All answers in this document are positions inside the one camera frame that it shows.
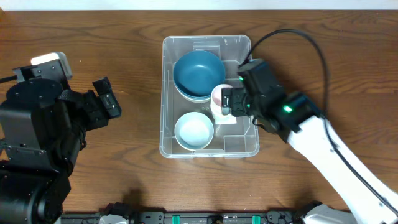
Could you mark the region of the clear plastic storage container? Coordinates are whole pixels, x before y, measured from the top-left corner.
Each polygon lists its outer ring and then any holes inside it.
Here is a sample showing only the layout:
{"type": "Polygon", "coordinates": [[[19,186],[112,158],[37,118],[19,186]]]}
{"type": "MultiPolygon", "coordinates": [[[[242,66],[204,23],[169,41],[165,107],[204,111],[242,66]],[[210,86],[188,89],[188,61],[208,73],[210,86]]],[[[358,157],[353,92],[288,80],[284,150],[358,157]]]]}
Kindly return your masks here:
{"type": "Polygon", "coordinates": [[[214,136],[204,149],[190,151],[175,137],[175,124],[189,112],[199,112],[212,118],[210,100],[190,101],[175,87],[174,66],[185,54],[205,50],[215,54],[226,69],[225,82],[240,87],[237,69],[251,48],[245,35],[169,36],[162,44],[162,100],[160,110],[160,153],[170,159],[196,157],[252,157],[259,151],[258,128],[251,118],[239,117],[234,124],[214,125],[214,136]]]}

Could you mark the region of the white label in container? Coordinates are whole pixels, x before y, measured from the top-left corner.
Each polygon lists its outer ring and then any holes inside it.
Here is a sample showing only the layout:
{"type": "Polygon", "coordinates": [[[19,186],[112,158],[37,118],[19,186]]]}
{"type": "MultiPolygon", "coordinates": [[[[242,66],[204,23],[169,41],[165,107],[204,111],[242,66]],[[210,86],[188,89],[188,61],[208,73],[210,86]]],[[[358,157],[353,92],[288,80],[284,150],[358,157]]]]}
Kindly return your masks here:
{"type": "Polygon", "coordinates": [[[215,124],[224,125],[224,124],[236,124],[237,119],[234,116],[226,116],[226,117],[215,117],[215,124]]]}

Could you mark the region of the light blue bowl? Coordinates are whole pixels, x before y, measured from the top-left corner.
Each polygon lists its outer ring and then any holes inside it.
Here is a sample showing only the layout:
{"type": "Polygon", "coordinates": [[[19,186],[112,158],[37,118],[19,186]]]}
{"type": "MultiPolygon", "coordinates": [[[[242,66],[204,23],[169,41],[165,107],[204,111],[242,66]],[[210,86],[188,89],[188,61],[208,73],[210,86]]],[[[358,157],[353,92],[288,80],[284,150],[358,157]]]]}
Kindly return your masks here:
{"type": "Polygon", "coordinates": [[[189,112],[177,120],[174,132],[180,146],[189,151],[197,151],[210,144],[214,136],[214,126],[205,114],[189,112]]]}

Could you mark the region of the dark blue bowl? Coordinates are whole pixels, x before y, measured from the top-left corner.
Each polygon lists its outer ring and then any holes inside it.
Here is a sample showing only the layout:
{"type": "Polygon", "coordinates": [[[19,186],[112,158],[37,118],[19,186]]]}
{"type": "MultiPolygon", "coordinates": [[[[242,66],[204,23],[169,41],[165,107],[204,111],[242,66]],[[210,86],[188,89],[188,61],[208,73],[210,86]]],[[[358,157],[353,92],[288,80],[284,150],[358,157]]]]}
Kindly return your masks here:
{"type": "Polygon", "coordinates": [[[195,98],[204,98],[211,96],[213,89],[216,85],[210,83],[189,83],[183,85],[181,83],[174,83],[175,88],[181,90],[184,94],[195,98]]]}
{"type": "Polygon", "coordinates": [[[183,55],[174,66],[174,83],[188,85],[189,83],[223,84],[226,79],[226,69],[223,62],[213,53],[196,50],[183,55]]]}

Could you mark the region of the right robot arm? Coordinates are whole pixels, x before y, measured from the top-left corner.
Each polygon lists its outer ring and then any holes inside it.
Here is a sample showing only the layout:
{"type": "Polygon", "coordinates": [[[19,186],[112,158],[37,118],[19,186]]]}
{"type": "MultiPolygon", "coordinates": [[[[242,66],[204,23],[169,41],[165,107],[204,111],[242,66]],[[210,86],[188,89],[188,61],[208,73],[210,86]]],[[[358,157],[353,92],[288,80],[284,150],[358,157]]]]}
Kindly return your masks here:
{"type": "Polygon", "coordinates": [[[252,116],[308,159],[347,204],[358,223],[397,223],[397,193],[381,182],[337,135],[303,93],[280,86],[265,94],[245,88],[221,91],[222,113],[252,116]]]}

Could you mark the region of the pink cup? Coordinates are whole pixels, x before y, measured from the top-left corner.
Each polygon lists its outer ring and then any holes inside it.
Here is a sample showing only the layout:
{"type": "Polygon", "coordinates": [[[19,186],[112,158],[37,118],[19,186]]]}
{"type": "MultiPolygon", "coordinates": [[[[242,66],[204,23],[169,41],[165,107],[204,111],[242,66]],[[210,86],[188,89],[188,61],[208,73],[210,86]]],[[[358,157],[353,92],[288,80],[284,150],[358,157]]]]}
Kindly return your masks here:
{"type": "Polygon", "coordinates": [[[229,84],[220,84],[216,86],[211,93],[211,101],[218,107],[222,107],[222,89],[232,88],[229,84]]]}

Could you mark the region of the cream bowl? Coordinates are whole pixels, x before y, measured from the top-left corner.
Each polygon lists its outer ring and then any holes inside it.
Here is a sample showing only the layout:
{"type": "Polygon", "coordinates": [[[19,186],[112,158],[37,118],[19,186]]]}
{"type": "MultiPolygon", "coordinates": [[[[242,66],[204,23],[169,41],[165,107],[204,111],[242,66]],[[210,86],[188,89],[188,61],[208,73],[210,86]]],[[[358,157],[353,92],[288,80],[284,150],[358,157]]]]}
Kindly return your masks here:
{"type": "Polygon", "coordinates": [[[212,99],[211,96],[209,96],[209,97],[204,97],[204,98],[195,98],[195,97],[192,97],[192,96],[188,96],[188,95],[184,94],[184,93],[183,93],[181,90],[179,90],[178,88],[177,88],[177,91],[178,91],[186,100],[188,100],[188,101],[190,101],[190,102],[193,102],[193,103],[206,103],[206,102],[211,101],[211,99],[212,99]]]}

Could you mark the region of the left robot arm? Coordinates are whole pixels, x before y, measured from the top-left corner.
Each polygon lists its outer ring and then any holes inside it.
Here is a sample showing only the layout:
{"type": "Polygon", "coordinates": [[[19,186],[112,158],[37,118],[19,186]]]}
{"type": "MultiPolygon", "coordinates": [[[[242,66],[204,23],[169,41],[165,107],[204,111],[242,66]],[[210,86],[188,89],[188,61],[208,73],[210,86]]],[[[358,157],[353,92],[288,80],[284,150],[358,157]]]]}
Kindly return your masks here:
{"type": "Polygon", "coordinates": [[[1,104],[1,223],[54,223],[71,191],[86,132],[108,125],[121,107],[108,78],[79,93],[35,78],[14,85],[1,104]]]}

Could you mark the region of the cream white cup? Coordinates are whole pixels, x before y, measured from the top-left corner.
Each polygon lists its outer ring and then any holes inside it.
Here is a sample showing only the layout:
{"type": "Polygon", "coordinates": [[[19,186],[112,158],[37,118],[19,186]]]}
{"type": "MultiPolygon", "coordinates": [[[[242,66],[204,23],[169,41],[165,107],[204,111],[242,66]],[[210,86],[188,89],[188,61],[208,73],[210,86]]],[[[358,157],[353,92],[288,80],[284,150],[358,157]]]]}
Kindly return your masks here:
{"type": "Polygon", "coordinates": [[[226,117],[226,116],[230,116],[230,115],[223,115],[221,112],[221,107],[216,106],[215,104],[211,104],[210,105],[211,108],[211,113],[213,116],[213,119],[215,120],[215,117],[226,117]]]}

